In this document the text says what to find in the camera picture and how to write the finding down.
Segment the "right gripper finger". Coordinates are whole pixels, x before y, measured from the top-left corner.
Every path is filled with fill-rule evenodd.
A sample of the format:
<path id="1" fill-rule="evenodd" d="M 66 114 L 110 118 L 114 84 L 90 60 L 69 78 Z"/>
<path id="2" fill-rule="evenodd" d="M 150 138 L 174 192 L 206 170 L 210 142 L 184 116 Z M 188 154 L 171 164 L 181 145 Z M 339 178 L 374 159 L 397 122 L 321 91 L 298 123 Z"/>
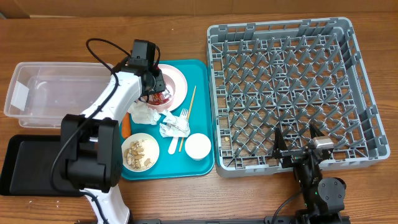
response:
<path id="1" fill-rule="evenodd" d="M 315 123 L 310 123 L 309 128 L 311 135 L 310 144 L 320 145 L 323 142 L 325 135 L 317 128 Z"/>
<path id="2" fill-rule="evenodd" d="M 287 150 L 286 143 L 279 128 L 274 130 L 274 147 L 272 150 L 272 157 L 283 157 L 282 151 Z"/>

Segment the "red snack wrapper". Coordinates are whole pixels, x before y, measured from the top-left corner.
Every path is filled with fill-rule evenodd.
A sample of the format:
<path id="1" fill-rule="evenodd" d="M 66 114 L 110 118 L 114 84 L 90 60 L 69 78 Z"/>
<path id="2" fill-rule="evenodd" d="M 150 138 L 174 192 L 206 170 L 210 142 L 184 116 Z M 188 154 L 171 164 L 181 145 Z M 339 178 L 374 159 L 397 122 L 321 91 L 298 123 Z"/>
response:
<path id="1" fill-rule="evenodd" d="M 149 97 L 149 104 L 151 105 L 163 105 L 172 99 L 173 95 L 169 90 L 165 90 L 160 93 L 154 93 Z"/>

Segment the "white napkin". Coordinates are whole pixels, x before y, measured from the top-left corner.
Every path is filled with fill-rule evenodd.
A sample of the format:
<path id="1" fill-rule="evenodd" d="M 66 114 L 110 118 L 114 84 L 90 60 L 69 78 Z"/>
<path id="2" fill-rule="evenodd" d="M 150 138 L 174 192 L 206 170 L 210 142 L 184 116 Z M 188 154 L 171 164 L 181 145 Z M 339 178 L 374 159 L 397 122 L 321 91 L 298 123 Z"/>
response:
<path id="1" fill-rule="evenodd" d="M 174 116 L 171 112 L 164 110 L 165 115 L 163 121 L 159 124 L 160 135 L 166 137 L 186 138 L 190 135 L 190 127 L 187 118 Z"/>
<path id="2" fill-rule="evenodd" d="M 127 111 L 136 124 L 156 125 L 160 119 L 157 110 L 149 108 L 146 103 L 141 101 L 134 102 Z"/>

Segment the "orange carrot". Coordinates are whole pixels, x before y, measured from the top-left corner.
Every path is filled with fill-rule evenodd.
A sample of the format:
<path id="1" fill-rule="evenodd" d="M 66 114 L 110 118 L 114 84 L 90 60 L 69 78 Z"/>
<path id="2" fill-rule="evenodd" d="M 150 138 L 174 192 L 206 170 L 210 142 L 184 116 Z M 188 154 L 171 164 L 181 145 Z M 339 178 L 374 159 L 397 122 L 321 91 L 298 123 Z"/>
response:
<path id="1" fill-rule="evenodd" d="M 131 135 L 130 114 L 126 113 L 121 123 L 121 136 L 123 137 L 123 139 L 126 139 L 130 135 Z"/>

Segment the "white paper cup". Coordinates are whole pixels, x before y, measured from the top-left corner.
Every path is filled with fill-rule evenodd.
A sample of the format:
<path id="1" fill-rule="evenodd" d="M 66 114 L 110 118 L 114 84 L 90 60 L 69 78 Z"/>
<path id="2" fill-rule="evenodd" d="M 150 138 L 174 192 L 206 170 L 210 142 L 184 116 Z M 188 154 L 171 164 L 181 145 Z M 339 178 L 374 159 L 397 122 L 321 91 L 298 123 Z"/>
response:
<path id="1" fill-rule="evenodd" d="M 192 134 L 185 141 L 185 152 L 193 160 L 204 159 L 211 151 L 211 141 L 202 133 Z"/>

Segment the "cream bowl with nuts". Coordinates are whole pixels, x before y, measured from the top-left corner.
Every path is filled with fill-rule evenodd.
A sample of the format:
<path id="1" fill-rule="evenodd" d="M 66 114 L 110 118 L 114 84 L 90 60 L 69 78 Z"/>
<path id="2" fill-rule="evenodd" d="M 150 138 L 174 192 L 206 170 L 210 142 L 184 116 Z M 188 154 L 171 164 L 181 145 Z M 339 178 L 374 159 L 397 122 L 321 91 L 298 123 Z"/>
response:
<path id="1" fill-rule="evenodd" d="M 123 166 L 133 172 L 151 169 L 159 159 L 158 142 L 149 134 L 137 133 L 122 143 Z"/>

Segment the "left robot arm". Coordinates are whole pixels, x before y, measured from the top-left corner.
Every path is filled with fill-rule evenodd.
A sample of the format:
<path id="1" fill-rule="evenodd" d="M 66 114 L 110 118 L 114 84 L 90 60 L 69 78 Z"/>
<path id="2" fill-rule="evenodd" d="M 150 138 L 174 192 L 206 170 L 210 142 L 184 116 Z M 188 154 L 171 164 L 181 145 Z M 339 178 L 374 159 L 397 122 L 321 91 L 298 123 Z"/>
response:
<path id="1" fill-rule="evenodd" d="M 67 114 L 61 122 L 61 149 L 50 170 L 55 169 L 85 196 L 98 223 L 133 223 L 123 202 L 118 182 L 123 170 L 119 124 L 139 98 L 165 90 L 159 68 L 160 49 L 148 40 L 136 39 L 133 48 L 115 67 L 97 100 L 79 115 Z"/>

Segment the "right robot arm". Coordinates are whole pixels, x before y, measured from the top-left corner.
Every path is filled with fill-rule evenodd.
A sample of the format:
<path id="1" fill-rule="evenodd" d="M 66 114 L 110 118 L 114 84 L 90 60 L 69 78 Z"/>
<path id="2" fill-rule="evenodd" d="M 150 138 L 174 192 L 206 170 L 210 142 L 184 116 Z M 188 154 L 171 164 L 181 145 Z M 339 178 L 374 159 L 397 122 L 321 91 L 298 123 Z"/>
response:
<path id="1" fill-rule="evenodd" d="M 282 203 L 272 216 L 271 223 L 349 223 L 349 216 L 341 216 L 345 209 L 346 183 L 337 177 L 324 178 L 320 163 L 328 160 L 334 150 L 333 141 L 315 124 L 309 126 L 312 139 L 301 151 L 287 149 L 282 132 L 275 128 L 271 158 L 280 160 L 282 168 L 292 168 L 299 192 Z M 302 196 L 305 208 L 294 216 L 282 217 L 279 212 L 289 202 Z"/>

